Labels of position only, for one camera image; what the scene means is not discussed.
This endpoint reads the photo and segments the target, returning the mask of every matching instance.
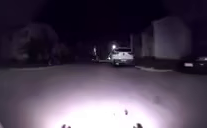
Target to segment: wall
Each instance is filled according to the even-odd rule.
[[[161,59],[180,59],[191,52],[191,33],[177,17],[154,21],[154,56]]]
[[[154,35],[153,26],[149,26],[142,32],[142,57],[153,57],[154,56]]]

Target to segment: street light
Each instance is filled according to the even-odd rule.
[[[115,44],[113,44],[113,45],[112,45],[112,50],[113,50],[113,49],[115,49],[115,48],[116,48],[116,45],[115,45]]]

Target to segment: white car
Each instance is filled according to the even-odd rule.
[[[112,50],[109,55],[109,60],[113,65],[133,64],[134,55],[130,48],[120,47]]]

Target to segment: wheel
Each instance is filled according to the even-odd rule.
[[[117,66],[119,66],[119,63],[116,63],[115,60],[113,60],[112,65],[117,67]]]

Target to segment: street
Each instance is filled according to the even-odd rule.
[[[105,128],[113,116],[127,126],[207,128],[207,76],[107,64],[0,69],[4,128]]]

